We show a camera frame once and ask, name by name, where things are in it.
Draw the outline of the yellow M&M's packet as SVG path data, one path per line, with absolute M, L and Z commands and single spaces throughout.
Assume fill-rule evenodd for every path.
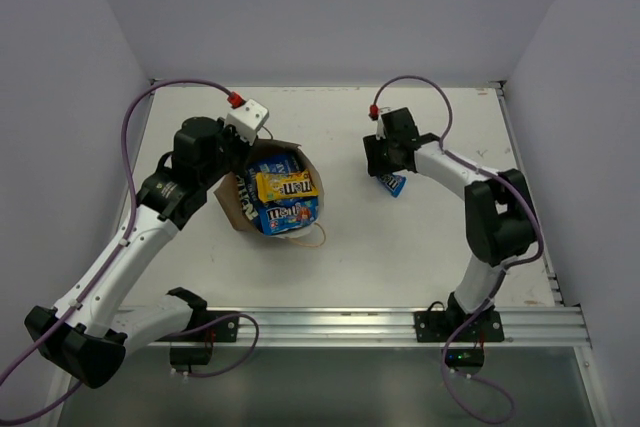
M 256 175 L 256 187 L 258 198 L 262 202 L 316 197 L 319 195 L 309 170 L 289 174 L 260 172 Z

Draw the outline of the small blue M&M's packet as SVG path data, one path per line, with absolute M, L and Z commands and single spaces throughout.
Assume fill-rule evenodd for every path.
M 380 175 L 377 180 L 394 198 L 399 197 L 407 181 L 405 176 L 395 173 Z

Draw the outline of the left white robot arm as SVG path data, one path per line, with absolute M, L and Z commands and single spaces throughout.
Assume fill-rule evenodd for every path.
M 45 359 L 96 389 L 148 344 L 205 333 L 207 303 L 185 288 L 125 314 L 119 308 L 150 262 L 205 205 L 208 191 L 227 174 L 243 172 L 251 147 L 222 120 L 183 122 L 172 151 L 135 192 L 121 231 L 53 307 L 35 306 L 27 314 L 25 327 Z

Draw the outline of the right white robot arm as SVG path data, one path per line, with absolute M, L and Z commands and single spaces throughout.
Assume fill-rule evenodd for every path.
M 450 296 L 445 326 L 468 339 L 481 327 L 479 312 L 491 308 L 507 272 L 542 255 L 543 240 L 526 179 L 517 169 L 497 171 L 444 147 L 433 133 L 421 134 L 407 108 L 372 105 L 376 132 L 363 138 L 372 177 L 408 171 L 429 178 L 464 203 L 471 258 Z

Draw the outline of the brown paper bag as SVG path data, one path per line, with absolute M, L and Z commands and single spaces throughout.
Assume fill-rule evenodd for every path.
M 323 202 L 324 202 L 324 190 L 321 182 L 321 178 L 319 173 L 317 172 L 315 166 L 311 163 L 308 157 L 300 150 L 300 146 L 282 140 L 274 140 L 274 139 L 260 139 L 258 138 L 253 146 L 251 147 L 246 170 L 247 167 L 259 160 L 265 159 L 275 154 L 284 153 L 285 151 L 293 151 L 299 157 L 299 160 L 302 164 L 301 171 L 309 170 L 311 173 L 311 178 L 313 180 L 314 185 L 319 191 L 319 195 L 316 196 L 318 198 L 318 217 L 322 211 Z M 311 224 L 310 226 L 304 227 L 299 230 L 293 230 L 289 232 L 284 232 L 279 235 L 268 236 L 262 233 L 261 226 L 256 228 L 243 214 L 241 204 L 238 196 L 238 188 L 236 184 L 236 177 L 246 175 L 246 171 L 244 174 L 238 175 L 234 173 L 229 173 L 224 176 L 222 183 L 215 190 L 215 196 L 218 199 L 223 211 L 225 212 L 227 218 L 229 219 L 232 227 L 237 231 L 246 231 L 252 232 L 256 234 L 260 234 L 264 237 L 269 238 L 281 238 L 286 239 L 291 243 L 294 243 L 299 246 L 307 247 L 309 244 L 307 242 L 302 242 L 300 239 L 311 232 L 311 229 L 314 225 L 317 224 L 317 220 Z

